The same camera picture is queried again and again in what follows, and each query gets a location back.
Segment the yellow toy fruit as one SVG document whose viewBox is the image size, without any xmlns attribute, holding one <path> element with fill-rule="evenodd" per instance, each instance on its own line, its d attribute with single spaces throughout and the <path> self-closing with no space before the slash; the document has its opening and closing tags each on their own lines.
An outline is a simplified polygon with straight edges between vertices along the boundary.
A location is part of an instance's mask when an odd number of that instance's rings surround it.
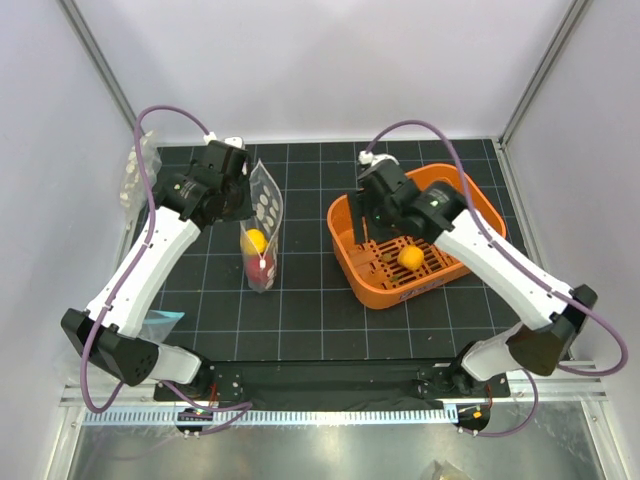
<svg viewBox="0 0 640 480">
<path fill-rule="evenodd" d="M 261 255 L 267 249 L 269 241 L 259 229 L 249 229 L 241 235 L 241 250 L 247 255 Z"/>
<path fill-rule="evenodd" d="M 415 246 L 407 245 L 403 247 L 397 256 L 397 263 L 403 268 L 410 271 L 417 271 L 424 263 L 424 251 Z"/>
</svg>

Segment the orange plastic basket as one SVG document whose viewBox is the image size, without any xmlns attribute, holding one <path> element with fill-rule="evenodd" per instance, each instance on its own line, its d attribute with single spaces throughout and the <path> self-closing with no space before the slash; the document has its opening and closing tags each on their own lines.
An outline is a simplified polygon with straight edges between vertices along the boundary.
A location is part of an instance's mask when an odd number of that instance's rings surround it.
<svg viewBox="0 0 640 480">
<path fill-rule="evenodd" d="M 506 226 L 490 201 L 468 175 L 453 165 L 436 163 L 406 172 L 420 190 L 403 209 L 398 227 L 401 235 L 367 235 L 368 241 L 354 242 L 348 193 L 335 200 L 327 212 L 327 224 L 336 259 L 356 298 L 374 310 L 387 309 L 456 280 L 469 269 L 449 251 L 439 249 L 436 236 L 452 225 L 465 201 L 468 188 L 481 218 L 500 236 Z M 397 263 L 400 250 L 415 245 L 424 251 L 421 268 L 410 271 Z"/>
</svg>

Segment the clear polka dot zip bag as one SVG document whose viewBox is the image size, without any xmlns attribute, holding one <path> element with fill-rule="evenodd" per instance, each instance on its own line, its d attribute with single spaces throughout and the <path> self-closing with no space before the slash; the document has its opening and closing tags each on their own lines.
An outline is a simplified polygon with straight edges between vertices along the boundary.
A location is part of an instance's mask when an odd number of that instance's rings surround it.
<svg viewBox="0 0 640 480">
<path fill-rule="evenodd" d="M 244 273 L 247 278 L 249 288 L 255 292 L 263 293 L 270 290 L 276 280 L 279 233 L 283 221 L 284 200 L 277 182 L 261 160 L 257 161 L 256 166 L 251 172 L 249 180 L 253 216 L 248 220 L 240 222 L 240 241 L 242 233 L 249 229 L 259 229 L 265 234 L 269 244 L 267 249 L 260 256 L 265 257 L 269 255 L 274 257 L 276 262 L 274 277 L 267 283 L 251 282 L 245 271 L 245 258 L 251 255 L 244 254 L 241 250 L 241 245 L 240 250 L 243 258 Z"/>
</svg>

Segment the red toy strawberry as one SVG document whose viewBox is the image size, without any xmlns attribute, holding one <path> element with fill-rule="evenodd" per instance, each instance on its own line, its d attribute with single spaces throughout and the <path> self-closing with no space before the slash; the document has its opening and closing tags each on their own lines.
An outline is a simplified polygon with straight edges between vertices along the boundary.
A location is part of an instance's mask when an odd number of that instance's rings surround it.
<svg viewBox="0 0 640 480">
<path fill-rule="evenodd" d="M 245 271 L 251 282 L 267 283 L 274 277 L 276 262 L 273 256 L 251 255 L 245 260 Z"/>
</svg>

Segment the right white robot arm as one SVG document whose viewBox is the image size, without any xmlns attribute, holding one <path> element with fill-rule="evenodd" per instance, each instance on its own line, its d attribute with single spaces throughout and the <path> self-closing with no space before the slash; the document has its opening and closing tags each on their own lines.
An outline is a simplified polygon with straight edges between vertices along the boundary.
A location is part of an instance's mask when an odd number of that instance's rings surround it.
<svg viewBox="0 0 640 480">
<path fill-rule="evenodd" d="M 584 309 L 597 302 L 593 289 L 572 287 L 540 269 L 445 181 L 420 188 L 396 161 L 382 158 L 363 169 L 358 185 L 348 196 L 357 242 L 424 240 L 468 267 L 519 318 L 510 330 L 468 344 L 437 375 L 437 384 L 472 396 L 509 371 L 555 371 L 582 330 Z"/>
</svg>

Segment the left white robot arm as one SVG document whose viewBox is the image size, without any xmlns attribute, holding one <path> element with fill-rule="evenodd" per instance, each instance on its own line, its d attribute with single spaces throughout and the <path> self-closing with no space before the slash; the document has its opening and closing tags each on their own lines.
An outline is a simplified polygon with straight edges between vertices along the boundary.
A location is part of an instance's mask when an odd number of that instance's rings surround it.
<svg viewBox="0 0 640 480">
<path fill-rule="evenodd" d="M 208 395 L 212 377 L 202 357 L 140 332 L 169 273 L 202 231 L 252 216 L 250 174 L 243 140 L 228 137 L 209 140 L 186 172 L 155 185 L 148 220 L 112 279 L 85 309 L 70 309 L 61 320 L 87 364 L 129 386 L 168 380 L 190 400 Z"/>
</svg>

